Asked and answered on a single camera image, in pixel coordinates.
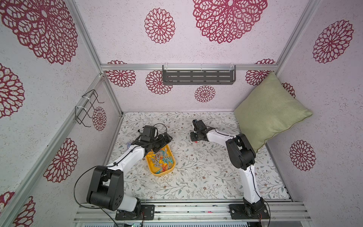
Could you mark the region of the teal clothespin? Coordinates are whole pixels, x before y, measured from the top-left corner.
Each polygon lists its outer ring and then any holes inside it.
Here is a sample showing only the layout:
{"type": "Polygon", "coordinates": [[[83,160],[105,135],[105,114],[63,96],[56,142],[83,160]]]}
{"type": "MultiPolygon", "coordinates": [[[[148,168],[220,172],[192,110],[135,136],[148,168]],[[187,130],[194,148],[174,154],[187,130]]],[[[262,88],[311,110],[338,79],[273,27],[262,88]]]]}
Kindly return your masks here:
{"type": "Polygon", "coordinates": [[[172,166],[174,164],[174,161],[172,157],[167,153],[167,151],[161,150],[161,154],[159,156],[159,163],[172,166]]]}

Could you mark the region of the yellow plastic storage box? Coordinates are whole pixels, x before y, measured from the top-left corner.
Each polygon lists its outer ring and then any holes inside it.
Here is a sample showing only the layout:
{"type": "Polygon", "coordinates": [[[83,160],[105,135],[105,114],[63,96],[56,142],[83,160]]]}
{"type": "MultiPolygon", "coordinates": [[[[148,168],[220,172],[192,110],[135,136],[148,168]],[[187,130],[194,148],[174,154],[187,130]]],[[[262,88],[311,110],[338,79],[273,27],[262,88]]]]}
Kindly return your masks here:
{"type": "Polygon", "coordinates": [[[164,176],[173,172],[176,160],[168,145],[157,153],[151,151],[146,155],[149,171],[157,177],[164,176]]]}

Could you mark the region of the red clothespin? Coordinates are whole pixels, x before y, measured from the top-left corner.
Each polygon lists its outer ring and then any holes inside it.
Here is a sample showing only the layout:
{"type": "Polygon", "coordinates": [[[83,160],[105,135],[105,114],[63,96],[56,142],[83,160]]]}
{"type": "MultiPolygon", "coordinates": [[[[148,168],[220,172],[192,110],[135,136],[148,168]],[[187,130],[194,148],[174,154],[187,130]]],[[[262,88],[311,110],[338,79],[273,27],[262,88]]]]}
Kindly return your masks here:
{"type": "Polygon", "coordinates": [[[160,169],[160,173],[163,173],[163,172],[165,172],[165,171],[167,171],[167,170],[168,170],[168,165],[163,164],[163,165],[162,165],[162,168],[160,169]]]}

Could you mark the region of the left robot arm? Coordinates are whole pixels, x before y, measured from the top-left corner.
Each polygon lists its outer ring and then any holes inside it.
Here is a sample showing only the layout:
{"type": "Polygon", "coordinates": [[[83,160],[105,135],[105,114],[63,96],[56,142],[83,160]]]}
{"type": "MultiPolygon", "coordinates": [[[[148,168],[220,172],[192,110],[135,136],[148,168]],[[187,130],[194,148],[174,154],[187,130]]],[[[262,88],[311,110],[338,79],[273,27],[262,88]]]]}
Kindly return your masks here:
{"type": "Polygon", "coordinates": [[[159,134],[155,126],[146,125],[139,135],[112,164],[95,167],[87,194],[87,203],[110,211],[125,211],[139,215],[140,199],[124,194],[124,174],[141,161],[149,152],[157,153],[173,137],[167,132],[159,134]]]}

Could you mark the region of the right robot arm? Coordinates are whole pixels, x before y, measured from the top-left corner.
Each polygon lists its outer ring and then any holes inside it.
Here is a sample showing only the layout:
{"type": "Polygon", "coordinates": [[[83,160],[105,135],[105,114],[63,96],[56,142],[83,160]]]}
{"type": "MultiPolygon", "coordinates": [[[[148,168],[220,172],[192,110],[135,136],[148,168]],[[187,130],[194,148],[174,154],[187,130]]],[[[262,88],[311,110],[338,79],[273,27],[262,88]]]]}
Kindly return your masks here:
{"type": "Polygon", "coordinates": [[[192,124],[192,141],[214,142],[227,148],[232,165],[240,171],[245,205],[256,211],[262,209],[265,204],[255,179],[256,153],[247,137],[242,133],[233,135],[220,132],[216,128],[206,126],[202,120],[193,120],[192,124]]]}

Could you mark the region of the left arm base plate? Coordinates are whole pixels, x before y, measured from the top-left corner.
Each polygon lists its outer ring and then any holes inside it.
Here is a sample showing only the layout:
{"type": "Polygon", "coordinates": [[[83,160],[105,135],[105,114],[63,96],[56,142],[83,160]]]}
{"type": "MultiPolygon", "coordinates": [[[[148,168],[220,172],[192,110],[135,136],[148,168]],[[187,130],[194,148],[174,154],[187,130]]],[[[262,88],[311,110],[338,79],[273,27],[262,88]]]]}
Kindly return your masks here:
{"type": "Polygon", "coordinates": [[[134,220],[153,220],[155,215],[155,205],[137,205],[134,211],[116,212],[115,220],[117,221],[134,221],[134,220]]]}

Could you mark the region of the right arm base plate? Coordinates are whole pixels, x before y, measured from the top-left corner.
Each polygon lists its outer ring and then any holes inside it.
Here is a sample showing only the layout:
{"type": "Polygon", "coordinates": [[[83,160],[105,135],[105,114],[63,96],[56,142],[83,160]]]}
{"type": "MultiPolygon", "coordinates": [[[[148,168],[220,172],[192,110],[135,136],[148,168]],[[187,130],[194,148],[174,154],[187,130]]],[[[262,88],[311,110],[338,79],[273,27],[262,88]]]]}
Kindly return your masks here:
{"type": "Polygon", "coordinates": [[[232,219],[270,219],[268,208],[265,204],[229,204],[232,219]]]}

